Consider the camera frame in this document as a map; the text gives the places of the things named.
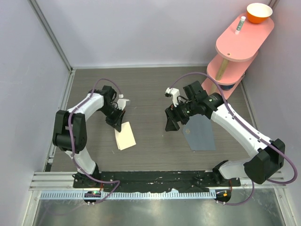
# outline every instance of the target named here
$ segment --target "orange bowl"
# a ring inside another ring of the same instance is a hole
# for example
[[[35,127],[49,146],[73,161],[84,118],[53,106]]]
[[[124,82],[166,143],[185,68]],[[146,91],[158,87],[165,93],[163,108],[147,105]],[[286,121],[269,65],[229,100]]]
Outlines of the orange bowl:
[[[266,19],[268,19],[273,10],[270,6],[263,3],[252,3],[246,8],[246,17],[253,24],[260,24]]]

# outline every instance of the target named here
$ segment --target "gray floor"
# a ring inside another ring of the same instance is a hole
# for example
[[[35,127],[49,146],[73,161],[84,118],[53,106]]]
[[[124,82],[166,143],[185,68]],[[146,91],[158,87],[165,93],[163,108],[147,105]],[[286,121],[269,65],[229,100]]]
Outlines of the gray floor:
[[[233,190],[232,203],[245,200],[250,189]],[[241,206],[214,200],[105,201],[81,206],[82,200],[41,200],[34,226],[285,226],[274,189],[256,189]],[[65,216],[54,216],[59,213]]]
[[[120,151],[114,130],[105,123],[104,115],[95,113],[87,121],[87,148],[101,170],[209,170],[223,160],[245,158],[242,146],[222,127],[213,123],[216,150],[193,152],[181,131],[165,132],[164,110],[171,99],[164,92],[178,77],[188,72],[205,72],[204,67],[120,68],[77,70],[71,89],[68,108],[81,101],[99,78],[114,80],[125,98],[131,100],[124,121],[129,121],[137,145]],[[193,75],[178,82],[176,88],[205,78]],[[229,98],[233,106],[247,122],[251,118],[241,87]],[[57,150],[52,171],[76,171],[69,157]]]

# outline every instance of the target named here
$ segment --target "small bottle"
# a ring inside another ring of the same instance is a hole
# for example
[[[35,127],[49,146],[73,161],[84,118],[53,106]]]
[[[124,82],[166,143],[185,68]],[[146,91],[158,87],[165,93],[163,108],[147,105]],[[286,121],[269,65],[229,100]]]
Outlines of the small bottle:
[[[242,17],[240,18],[240,21],[239,21],[239,23],[238,23],[238,25],[237,25],[235,34],[239,34],[239,32],[240,32],[240,30],[241,30],[241,27],[243,26],[245,20],[246,20],[246,17],[245,17],[245,16],[242,16]]]

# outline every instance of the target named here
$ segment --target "pink shelf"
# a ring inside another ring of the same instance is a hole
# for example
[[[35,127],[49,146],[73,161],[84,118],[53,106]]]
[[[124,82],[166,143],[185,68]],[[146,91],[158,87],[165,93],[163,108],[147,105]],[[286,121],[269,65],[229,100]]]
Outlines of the pink shelf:
[[[243,78],[240,78],[240,79],[237,81],[237,83],[235,83],[235,85],[234,85],[234,87],[233,87],[232,89],[230,89],[230,90],[223,90],[223,94],[225,95],[226,99],[228,99],[228,98],[231,96],[231,94],[232,94],[233,91],[236,89],[236,87],[239,85],[240,81],[242,81],[242,79],[243,79]],[[211,89],[211,86],[212,86],[212,85],[213,85],[213,82],[212,82],[210,79],[206,79],[206,80],[203,82],[202,87],[203,87],[203,89],[206,90],[207,93],[208,93],[208,92],[210,92],[210,89]]]
[[[252,24],[246,19],[240,33],[235,34],[241,16],[246,13],[239,15],[216,41],[216,51],[230,61],[251,59],[274,28],[271,18],[261,24]]]
[[[255,59],[257,56],[258,52],[255,53],[255,55],[249,59],[248,61],[244,62],[233,62],[230,61],[228,63],[228,66],[222,75],[222,79],[217,81],[221,85],[231,85],[237,82],[240,77],[243,75],[243,73],[247,70],[247,68],[250,66],[252,61]],[[215,78],[220,65],[222,63],[223,57],[217,54],[215,58],[209,63],[207,67],[207,74],[211,78]]]

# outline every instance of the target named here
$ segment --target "black motor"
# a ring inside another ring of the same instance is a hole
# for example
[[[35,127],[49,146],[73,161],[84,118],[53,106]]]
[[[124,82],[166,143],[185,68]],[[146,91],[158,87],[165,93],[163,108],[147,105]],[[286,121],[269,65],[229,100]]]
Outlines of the black motor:
[[[166,110],[167,123],[165,131],[178,131],[180,121],[182,125],[185,125],[190,116],[201,114],[207,118],[211,118],[212,112],[217,110],[217,107],[223,104],[223,100],[220,94],[213,93],[208,96],[207,92],[203,90],[199,81],[183,87],[187,99],[179,96],[178,106],[170,105]]]

